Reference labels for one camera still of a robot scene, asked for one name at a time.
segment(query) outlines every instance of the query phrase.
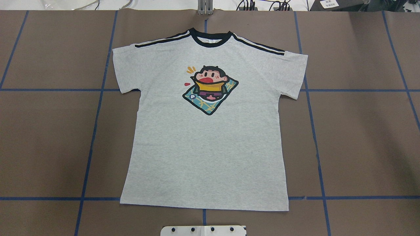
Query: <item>gray fabric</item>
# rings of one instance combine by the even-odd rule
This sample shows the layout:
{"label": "gray fabric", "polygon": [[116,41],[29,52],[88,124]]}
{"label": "gray fabric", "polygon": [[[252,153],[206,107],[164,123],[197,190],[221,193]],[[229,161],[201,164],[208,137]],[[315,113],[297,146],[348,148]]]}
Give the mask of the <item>gray fabric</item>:
{"label": "gray fabric", "polygon": [[[142,91],[121,203],[287,211],[278,99],[297,99],[307,56],[277,55],[233,36],[204,47],[189,31],[185,35],[113,49],[121,92]],[[238,82],[211,115],[183,96],[203,65],[218,66],[231,78],[227,82]],[[190,74],[188,67],[196,71]],[[191,101],[203,101],[204,108],[214,104],[194,96]]]}

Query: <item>cable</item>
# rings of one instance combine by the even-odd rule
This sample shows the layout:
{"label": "cable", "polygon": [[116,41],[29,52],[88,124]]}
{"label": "cable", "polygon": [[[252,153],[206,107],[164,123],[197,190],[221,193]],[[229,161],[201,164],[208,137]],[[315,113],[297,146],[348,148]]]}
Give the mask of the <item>cable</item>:
{"label": "cable", "polygon": [[245,2],[244,2],[244,0],[242,0],[242,1],[238,4],[238,7],[236,8],[236,10],[238,10],[238,9],[239,9],[239,6],[241,5],[241,3],[244,3],[244,9],[245,9]]}
{"label": "cable", "polygon": [[286,1],[282,2],[281,6],[277,9],[278,11],[282,11],[285,8]]}
{"label": "cable", "polygon": [[98,5],[95,7],[95,10],[98,9],[100,2],[101,2],[101,0],[98,0]]}
{"label": "cable", "polygon": [[289,11],[290,10],[290,4],[289,4],[290,1],[291,0],[286,2],[286,0],[284,0],[284,3],[282,4],[282,10],[283,11]]}
{"label": "cable", "polygon": [[271,8],[273,7],[273,5],[275,4],[275,3],[278,3],[278,8],[280,8],[280,4],[281,4],[281,2],[280,1],[273,1],[273,3],[271,4],[271,6],[270,6],[270,9],[268,10],[268,11],[271,11]]}
{"label": "cable", "polygon": [[126,8],[126,7],[128,7],[128,6],[130,6],[130,4],[133,2],[133,0],[130,0],[127,4],[125,4],[124,6],[122,6],[121,8],[120,8],[120,10],[121,9],[124,9],[124,8]]}
{"label": "cable", "polygon": [[96,1],[94,1],[94,2],[90,3],[90,4],[86,5],[86,6],[83,6],[83,7],[81,7],[81,8],[76,8],[76,9],[73,9],[73,10],[83,10],[83,9],[85,9],[85,8],[87,8],[87,7],[92,6],[92,5],[93,5],[93,4],[95,4],[95,3],[96,3]]}

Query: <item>white bracket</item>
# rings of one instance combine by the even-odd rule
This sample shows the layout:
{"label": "white bracket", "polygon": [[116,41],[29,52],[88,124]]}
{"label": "white bracket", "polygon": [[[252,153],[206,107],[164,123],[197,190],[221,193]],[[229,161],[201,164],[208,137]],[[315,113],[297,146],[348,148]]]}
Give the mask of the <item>white bracket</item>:
{"label": "white bracket", "polygon": [[166,226],[160,236],[246,236],[246,226]]}
{"label": "white bracket", "polygon": [[198,0],[198,14],[212,15],[213,14],[213,0]]}

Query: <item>blue tape line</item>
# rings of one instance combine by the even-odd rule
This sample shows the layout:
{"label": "blue tape line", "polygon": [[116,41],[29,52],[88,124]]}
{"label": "blue tape line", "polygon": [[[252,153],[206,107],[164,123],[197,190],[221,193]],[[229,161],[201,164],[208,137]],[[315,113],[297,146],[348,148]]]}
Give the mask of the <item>blue tape line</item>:
{"label": "blue tape line", "polygon": [[[299,52],[300,52],[300,54],[302,54],[302,44],[300,42],[299,24],[298,24],[298,21],[297,21],[296,11],[294,11],[294,22],[295,22],[295,25],[296,25],[296,34],[297,34],[297,41],[298,41],[298,44],[299,44]],[[326,222],[328,236],[331,236],[330,220],[329,220],[328,209],[327,209],[327,201],[325,199],[324,180],[322,178],[321,161],[319,159],[318,142],[316,140],[315,126],[314,126],[314,120],[313,120],[313,115],[312,115],[312,107],[311,107],[311,102],[310,102],[310,97],[309,97],[309,90],[308,90],[308,83],[307,83],[306,75],[303,78],[303,82],[305,83],[306,99],[307,99],[308,109],[309,109],[309,118],[310,118],[310,121],[311,121],[312,136],[313,136],[314,143],[315,143],[316,159],[318,161],[318,175],[319,175],[319,182],[320,182],[320,186],[321,186],[321,193],[322,193],[322,197],[323,197],[322,202],[323,202],[323,205],[324,205],[325,222]]]}
{"label": "blue tape line", "polygon": [[289,201],[290,200],[304,200],[305,199],[305,196],[302,196],[302,197],[289,197]]}
{"label": "blue tape line", "polygon": [[388,35],[389,44],[391,45],[391,49],[392,49],[392,52],[394,54],[396,64],[398,66],[399,74],[401,75],[402,82],[403,82],[405,90],[407,92],[408,100],[410,101],[411,109],[413,111],[414,118],[415,118],[416,123],[417,123],[417,128],[420,131],[420,121],[419,121],[419,118],[417,116],[416,109],[414,108],[413,101],[411,100],[411,95],[410,95],[410,92],[408,90],[408,86],[407,86],[407,83],[405,81],[404,74],[402,73],[401,65],[399,64],[399,60],[398,60],[398,56],[396,55],[396,52],[395,52],[394,44],[392,43],[391,34],[389,33],[388,24],[386,22],[385,11],[382,11],[382,17],[383,17],[383,22],[385,24],[386,33]]}
{"label": "blue tape line", "polygon": [[[359,200],[359,199],[420,199],[420,196],[326,196],[326,200]],[[307,197],[307,200],[322,200],[323,197]]]}
{"label": "blue tape line", "polygon": [[[0,89],[9,92],[100,92],[102,89]],[[104,92],[120,92],[120,89],[104,89]],[[406,92],[405,89],[308,89],[309,92]],[[410,92],[420,92],[420,89],[409,89]]]}
{"label": "blue tape line", "polygon": [[25,26],[26,18],[28,18],[28,14],[29,14],[29,11],[27,10],[26,14],[25,14],[25,17],[24,17],[24,20],[23,20],[22,25],[21,25],[21,29],[19,30],[18,36],[16,37],[15,44],[13,45],[12,52],[10,53],[9,61],[7,61],[6,68],[4,69],[3,77],[1,78],[1,82],[0,82],[0,89],[3,86],[4,80],[6,79],[6,74],[7,74],[7,71],[9,70],[10,62],[12,62],[13,54],[15,53],[16,47],[17,47],[18,42],[19,42],[19,38],[21,37],[22,31],[23,31],[24,26]]}
{"label": "blue tape line", "polygon": [[80,197],[0,197],[0,201],[80,201]]}
{"label": "blue tape line", "polygon": [[96,111],[95,125],[93,127],[92,140],[90,142],[89,157],[87,159],[86,172],[85,172],[85,175],[84,175],[83,189],[82,189],[82,193],[81,193],[79,213],[77,214],[76,229],[74,230],[74,236],[77,236],[78,233],[79,233],[81,213],[82,213],[82,210],[83,210],[83,201],[84,201],[84,196],[86,194],[87,179],[89,177],[90,163],[91,163],[91,160],[92,160],[93,143],[95,142],[96,129],[98,127],[99,112],[100,112],[101,104],[102,104],[102,97],[103,97],[103,93],[104,93],[105,81],[106,81],[106,76],[107,76],[107,72],[108,72],[109,58],[111,56],[112,42],[113,42],[113,39],[114,39],[114,32],[115,32],[115,25],[116,25],[116,22],[117,22],[117,16],[118,16],[118,11],[116,10],[115,11],[115,16],[114,16],[114,23],[113,23],[113,26],[112,26],[111,39],[110,39],[110,42],[109,42],[108,56],[107,56],[106,64],[105,64],[104,76],[103,76],[103,79],[102,79],[101,94],[99,96],[98,109]]}
{"label": "blue tape line", "polygon": [[[420,195],[395,196],[310,196],[289,197],[289,200],[355,200],[355,199],[420,199]],[[0,197],[0,201],[80,201],[81,197]],[[119,197],[85,197],[84,201],[120,201]]]}
{"label": "blue tape line", "polygon": [[101,89],[1,89],[1,91],[13,91],[13,92],[100,92]]}
{"label": "blue tape line", "polygon": [[206,213],[206,209],[203,209],[203,225],[204,226],[207,225],[207,213]]}
{"label": "blue tape line", "polygon": [[308,89],[309,92],[405,92],[405,89]]}
{"label": "blue tape line", "polygon": [[300,43],[299,25],[297,23],[296,11],[294,11],[293,14],[294,14],[294,24],[296,26],[297,43],[299,45],[299,53],[302,54],[302,44]]}
{"label": "blue tape line", "polygon": [[85,197],[84,201],[119,201],[119,197]]}
{"label": "blue tape line", "polygon": [[207,33],[207,20],[208,20],[208,19],[205,19],[205,20],[204,20],[204,32],[205,32],[205,33]]}

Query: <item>cartoon print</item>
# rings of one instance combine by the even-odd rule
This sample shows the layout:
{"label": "cartoon print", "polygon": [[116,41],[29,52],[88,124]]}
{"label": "cartoon print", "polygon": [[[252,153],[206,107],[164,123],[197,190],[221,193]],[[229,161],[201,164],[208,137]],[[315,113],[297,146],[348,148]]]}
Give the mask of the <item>cartoon print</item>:
{"label": "cartoon print", "polygon": [[[188,67],[187,73],[192,74],[195,71],[195,67]],[[238,85],[238,81],[226,75],[218,66],[203,66],[190,78],[194,85],[183,94],[183,97],[207,115],[212,115]]]}

